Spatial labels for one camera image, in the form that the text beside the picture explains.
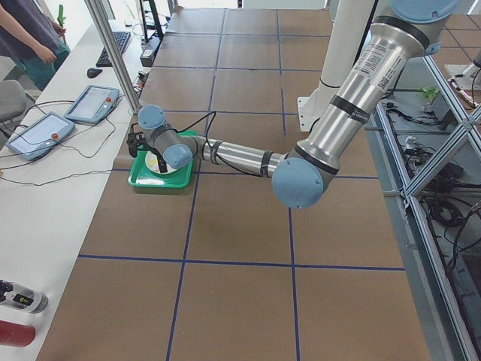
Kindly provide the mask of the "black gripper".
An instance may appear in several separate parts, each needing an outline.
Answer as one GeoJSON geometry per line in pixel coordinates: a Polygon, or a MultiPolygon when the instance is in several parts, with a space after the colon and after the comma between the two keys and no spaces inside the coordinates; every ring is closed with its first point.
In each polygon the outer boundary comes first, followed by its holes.
{"type": "Polygon", "coordinates": [[[164,161],[161,153],[156,149],[151,147],[150,148],[150,159],[148,160],[148,165],[155,165],[159,167],[159,173],[160,174],[165,174],[168,172],[168,166],[167,163],[164,161]]]}

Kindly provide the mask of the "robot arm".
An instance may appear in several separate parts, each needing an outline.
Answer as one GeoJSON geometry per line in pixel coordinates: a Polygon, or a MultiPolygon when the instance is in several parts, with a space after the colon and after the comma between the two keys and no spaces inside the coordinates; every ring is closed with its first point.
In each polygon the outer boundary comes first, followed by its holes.
{"type": "Polygon", "coordinates": [[[179,169],[196,158],[271,180],[276,197],[290,208],[314,205],[339,171],[340,156],[368,121],[380,100],[393,88],[407,62],[435,53],[457,1],[388,1],[366,20],[358,2],[338,5],[331,45],[346,49],[345,38],[369,32],[350,72],[325,110],[316,114],[309,135],[286,154],[209,138],[182,136],[156,105],[143,107],[138,123],[147,147],[163,159],[160,169],[179,169]]]}

